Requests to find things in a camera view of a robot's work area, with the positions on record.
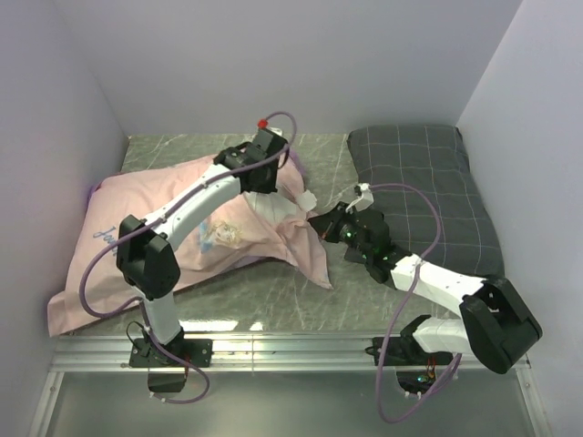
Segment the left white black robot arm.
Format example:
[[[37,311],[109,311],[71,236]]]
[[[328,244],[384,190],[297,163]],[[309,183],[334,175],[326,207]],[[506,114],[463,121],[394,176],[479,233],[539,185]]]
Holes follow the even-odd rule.
[[[287,156],[289,148],[288,140],[261,127],[252,141],[222,150],[169,203],[145,218],[129,215],[120,223],[116,264],[141,298],[150,353],[161,365],[172,366],[185,355],[173,298],[180,279],[177,250],[215,210],[241,193],[274,192],[280,156]]]

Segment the pink princess print pillowcase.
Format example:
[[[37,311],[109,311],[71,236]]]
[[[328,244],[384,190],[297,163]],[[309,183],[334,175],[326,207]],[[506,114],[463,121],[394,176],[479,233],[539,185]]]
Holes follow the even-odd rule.
[[[206,156],[171,168],[122,174],[105,179],[94,189],[69,265],[66,286],[47,305],[51,336],[94,322],[94,317],[81,306],[79,282],[89,261],[117,240],[121,220],[129,214],[143,218],[155,212],[193,184],[211,160]],[[292,156],[279,170],[276,188],[276,192],[289,200],[307,190],[297,157]],[[183,241],[176,253],[181,269],[178,289],[263,258],[285,261],[314,284],[330,288],[325,249],[307,221],[311,212],[305,218],[287,218],[275,226],[250,208],[244,194],[218,208]]]

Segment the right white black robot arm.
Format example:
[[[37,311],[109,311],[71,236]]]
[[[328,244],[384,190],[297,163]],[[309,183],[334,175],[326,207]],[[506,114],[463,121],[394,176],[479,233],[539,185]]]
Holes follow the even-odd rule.
[[[309,222],[321,239],[355,250],[376,282],[410,290],[455,315],[418,316],[389,340],[386,356],[378,362],[408,366],[436,359],[445,365],[456,354],[469,354],[487,369],[504,374],[543,336],[509,279],[467,276],[422,260],[393,243],[378,210],[351,212],[341,202]]]

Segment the white pillow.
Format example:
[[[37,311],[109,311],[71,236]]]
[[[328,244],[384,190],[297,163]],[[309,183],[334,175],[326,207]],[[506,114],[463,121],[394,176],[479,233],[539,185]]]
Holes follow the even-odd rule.
[[[289,200],[279,192],[270,194],[245,193],[244,197],[250,208],[272,225],[279,225],[291,217],[305,218],[305,215],[315,209],[317,199],[310,190],[301,193],[294,200]]]

